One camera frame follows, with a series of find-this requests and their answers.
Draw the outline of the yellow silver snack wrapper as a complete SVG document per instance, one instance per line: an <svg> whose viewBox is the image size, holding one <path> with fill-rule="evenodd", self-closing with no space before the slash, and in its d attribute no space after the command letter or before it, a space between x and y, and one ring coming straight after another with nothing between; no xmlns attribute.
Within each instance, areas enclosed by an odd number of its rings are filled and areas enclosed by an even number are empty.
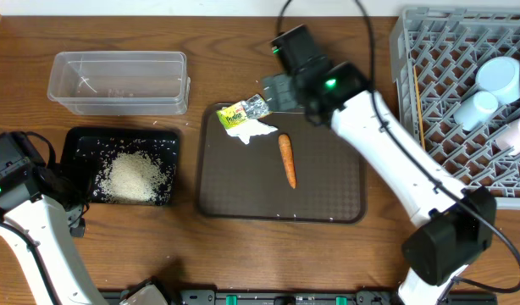
<svg viewBox="0 0 520 305"><path fill-rule="evenodd" d="M220 123L228 130L251 119L261 119L271 114L267 102L256 94L247 100L234 103L216 112Z"/></svg>

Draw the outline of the orange carrot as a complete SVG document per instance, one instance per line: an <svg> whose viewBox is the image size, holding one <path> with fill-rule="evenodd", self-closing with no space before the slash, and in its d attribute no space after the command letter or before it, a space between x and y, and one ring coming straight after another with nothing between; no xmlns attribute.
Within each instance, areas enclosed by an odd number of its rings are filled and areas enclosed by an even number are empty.
<svg viewBox="0 0 520 305"><path fill-rule="evenodd" d="M279 150L282 157L282 162L285 168L285 173L287 180L292 189L295 189L297 186L296 182L296 171L294 165L294 157L292 145L290 142L290 138L286 134L281 134L279 136Z"/></svg>

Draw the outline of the white tissue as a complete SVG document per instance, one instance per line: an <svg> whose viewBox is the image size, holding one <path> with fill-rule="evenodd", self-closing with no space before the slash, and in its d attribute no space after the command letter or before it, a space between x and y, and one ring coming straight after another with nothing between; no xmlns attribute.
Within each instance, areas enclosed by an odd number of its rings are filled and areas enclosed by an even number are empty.
<svg viewBox="0 0 520 305"><path fill-rule="evenodd" d="M248 145L253 136L266 136L277 130L276 127L266 125L257 119L249 119L236 127L229 128L226 132L229 136L237 137Z"/></svg>

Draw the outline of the wooden chopstick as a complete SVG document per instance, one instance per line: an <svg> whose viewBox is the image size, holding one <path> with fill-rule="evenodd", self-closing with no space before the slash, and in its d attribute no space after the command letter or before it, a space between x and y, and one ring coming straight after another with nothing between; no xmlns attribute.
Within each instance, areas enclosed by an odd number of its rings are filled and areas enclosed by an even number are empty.
<svg viewBox="0 0 520 305"><path fill-rule="evenodd" d="M418 84L418 73L417 73L416 65L413 66L412 70L413 70L413 79L414 79L414 85L415 85L415 95L416 95L416 100L417 100L417 116L418 116L418 130L419 130L420 143L422 145L423 150L426 151L426 141L424 138L424 130L423 130L422 103L421 103L421 97L420 97L420 90L419 90L419 84Z"/></svg>

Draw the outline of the light blue cup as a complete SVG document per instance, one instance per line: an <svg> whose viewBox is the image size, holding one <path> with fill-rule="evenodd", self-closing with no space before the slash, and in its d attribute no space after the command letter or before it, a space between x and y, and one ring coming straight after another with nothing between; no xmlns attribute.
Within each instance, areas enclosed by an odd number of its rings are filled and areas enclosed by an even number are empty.
<svg viewBox="0 0 520 305"><path fill-rule="evenodd" d="M470 131L485 123L498 107L498 100L492 93L477 91L461 104L453 117L465 131Z"/></svg>

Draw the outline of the light blue bowl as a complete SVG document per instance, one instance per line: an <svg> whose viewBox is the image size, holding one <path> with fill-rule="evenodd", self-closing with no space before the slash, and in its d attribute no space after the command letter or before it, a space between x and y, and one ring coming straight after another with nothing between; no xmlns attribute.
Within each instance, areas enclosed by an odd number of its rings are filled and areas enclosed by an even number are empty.
<svg viewBox="0 0 520 305"><path fill-rule="evenodd" d="M479 68L475 82L499 104L514 103L520 99L520 62L510 57L492 58Z"/></svg>

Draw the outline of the white plastic cup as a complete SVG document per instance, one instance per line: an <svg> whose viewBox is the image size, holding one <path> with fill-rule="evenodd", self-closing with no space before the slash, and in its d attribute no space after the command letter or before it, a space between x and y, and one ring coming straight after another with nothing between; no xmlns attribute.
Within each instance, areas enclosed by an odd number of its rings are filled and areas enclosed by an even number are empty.
<svg viewBox="0 0 520 305"><path fill-rule="evenodd" d="M509 152L511 156L518 155L520 153L520 119L509 123L496 138L495 144L500 150L511 149Z"/></svg>

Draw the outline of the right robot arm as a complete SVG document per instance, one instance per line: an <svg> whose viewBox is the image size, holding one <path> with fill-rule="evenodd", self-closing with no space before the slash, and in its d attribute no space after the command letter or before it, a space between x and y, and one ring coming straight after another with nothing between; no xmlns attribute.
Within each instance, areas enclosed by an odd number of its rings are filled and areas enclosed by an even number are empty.
<svg viewBox="0 0 520 305"><path fill-rule="evenodd" d="M496 201L437 164L403 129L374 83L353 64L326 57L284 62L290 95L308 120L327 125L358 150L395 193L416 231L403 243L410 266L397 296L403 304L438 304L462 271L491 245Z"/></svg>

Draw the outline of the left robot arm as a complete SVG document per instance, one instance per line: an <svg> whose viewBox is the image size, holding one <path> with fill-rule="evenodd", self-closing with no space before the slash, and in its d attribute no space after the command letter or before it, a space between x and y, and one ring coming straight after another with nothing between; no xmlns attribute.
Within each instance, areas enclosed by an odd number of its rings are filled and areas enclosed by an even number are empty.
<svg viewBox="0 0 520 305"><path fill-rule="evenodd" d="M104 304L72 236L87 208L62 174L55 152L44 159L30 132L0 134L0 236L38 304Z"/></svg>

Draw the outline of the grey dishwasher rack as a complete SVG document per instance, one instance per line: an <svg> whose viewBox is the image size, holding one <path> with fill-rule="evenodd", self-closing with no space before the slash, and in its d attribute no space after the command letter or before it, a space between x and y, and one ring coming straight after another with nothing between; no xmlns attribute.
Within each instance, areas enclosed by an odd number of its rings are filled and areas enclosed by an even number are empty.
<svg viewBox="0 0 520 305"><path fill-rule="evenodd" d="M497 206L520 210L520 153L500 150L496 138L520 119L520 99L465 131L454 120L478 91L475 76L488 60L520 59L520 8L408 7L390 34L391 77L401 124L420 142L413 79L416 65L426 151L469 190L485 186Z"/></svg>

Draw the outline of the black rectangular tray bin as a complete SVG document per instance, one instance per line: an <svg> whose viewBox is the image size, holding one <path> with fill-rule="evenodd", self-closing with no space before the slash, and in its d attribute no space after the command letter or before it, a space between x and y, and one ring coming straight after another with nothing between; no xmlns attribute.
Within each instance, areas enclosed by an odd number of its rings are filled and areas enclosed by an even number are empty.
<svg viewBox="0 0 520 305"><path fill-rule="evenodd" d="M172 196L179 150L169 130L75 127L60 163L88 202L163 206Z"/></svg>

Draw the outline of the pile of rice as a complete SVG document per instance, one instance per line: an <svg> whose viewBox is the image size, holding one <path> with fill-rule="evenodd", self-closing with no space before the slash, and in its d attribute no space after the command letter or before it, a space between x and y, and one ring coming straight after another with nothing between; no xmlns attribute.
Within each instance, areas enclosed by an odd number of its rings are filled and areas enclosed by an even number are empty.
<svg viewBox="0 0 520 305"><path fill-rule="evenodd" d="M99 202L164 205L170 198L173 168L147 152L119 152L104 160L94 178Z"/></svg>

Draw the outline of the clear plastic bin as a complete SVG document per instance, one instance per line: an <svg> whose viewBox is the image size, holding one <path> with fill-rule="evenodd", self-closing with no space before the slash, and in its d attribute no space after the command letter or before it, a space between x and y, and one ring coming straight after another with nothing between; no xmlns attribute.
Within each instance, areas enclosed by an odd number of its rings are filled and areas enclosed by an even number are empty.
<svg viewBox="0 0 520 305"><path fill-rule="evenodd" d="M47 98L77 115L181 115L190 82L182 52L61 52Z"/></svg>

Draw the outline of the dark brown serving tray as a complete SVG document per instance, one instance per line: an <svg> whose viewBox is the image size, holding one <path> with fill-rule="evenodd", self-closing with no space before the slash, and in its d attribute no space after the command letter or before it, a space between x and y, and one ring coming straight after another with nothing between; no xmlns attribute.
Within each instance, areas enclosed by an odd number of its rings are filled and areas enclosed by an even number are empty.
<svg viewBox="0 0 520 305"><path fill-rule="evenodd" d="M248 145L229 136L210 106L202 118L196 208L210 217L354 224L367 211L366 163L349 144L301 113L263 118L278 130ZM279 136L290 138L297 186L290 187Z"/></svg>

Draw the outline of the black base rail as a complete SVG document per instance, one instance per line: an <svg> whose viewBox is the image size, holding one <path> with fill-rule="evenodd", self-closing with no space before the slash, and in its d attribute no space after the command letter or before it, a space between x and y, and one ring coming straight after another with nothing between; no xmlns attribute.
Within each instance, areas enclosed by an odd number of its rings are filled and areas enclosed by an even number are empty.
<svg viewBox="0 0 520 305"><path fill-rule="evenodd" d="M102 297L110 304L130 304L133 294L156 288L162 300L175 305L393 305L400 304L390 291L324 293L312 291L221 291L216 287L191 286L187 290L164 287L155 277L125 290L101 289Z"/></svg>

